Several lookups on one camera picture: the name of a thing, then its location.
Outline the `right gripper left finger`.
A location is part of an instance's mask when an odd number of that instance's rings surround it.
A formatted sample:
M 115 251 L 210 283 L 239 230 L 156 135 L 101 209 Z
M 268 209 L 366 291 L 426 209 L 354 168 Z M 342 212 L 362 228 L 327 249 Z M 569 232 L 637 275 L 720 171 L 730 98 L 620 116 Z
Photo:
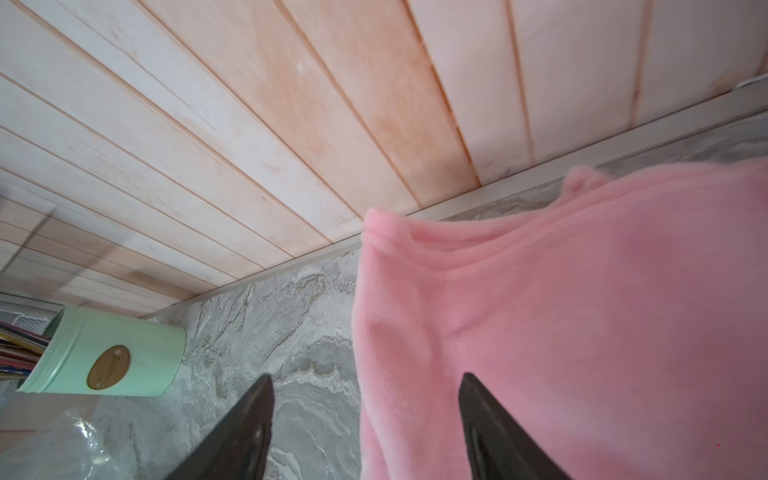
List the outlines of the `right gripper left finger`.
M 272 377 L 264 374 L 166 479 L 262 479 L 274 408 Z

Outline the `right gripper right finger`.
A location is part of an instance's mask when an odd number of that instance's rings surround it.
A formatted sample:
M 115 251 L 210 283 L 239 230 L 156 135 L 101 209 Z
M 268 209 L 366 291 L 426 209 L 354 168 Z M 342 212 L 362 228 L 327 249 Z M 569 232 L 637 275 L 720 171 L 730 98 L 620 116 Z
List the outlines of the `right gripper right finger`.
M 458 402 L 474 479 L 567 479 L 485 385 L 465 373 Z

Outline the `pink fleece blanket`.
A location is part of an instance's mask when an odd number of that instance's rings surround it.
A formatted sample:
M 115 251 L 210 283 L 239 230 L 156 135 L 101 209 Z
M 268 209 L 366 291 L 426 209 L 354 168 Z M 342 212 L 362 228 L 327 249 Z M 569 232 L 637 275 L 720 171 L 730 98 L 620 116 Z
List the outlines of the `pink fleece blanket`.
M 365 479 L 467 479 L 476 375 L 575 479 L 767 475 L 767 162 L 576 167 L 484 221 L 370 210 L 352 336 Z

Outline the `clear plastic vacuum bag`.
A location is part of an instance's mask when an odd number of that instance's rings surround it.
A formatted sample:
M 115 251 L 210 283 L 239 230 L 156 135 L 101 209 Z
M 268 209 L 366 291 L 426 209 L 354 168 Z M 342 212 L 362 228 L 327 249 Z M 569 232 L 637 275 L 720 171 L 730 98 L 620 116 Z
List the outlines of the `clear plastic vacuum bag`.
M 130 479 L 103 433 L 70 409 L 1 454 L 3 479 Z

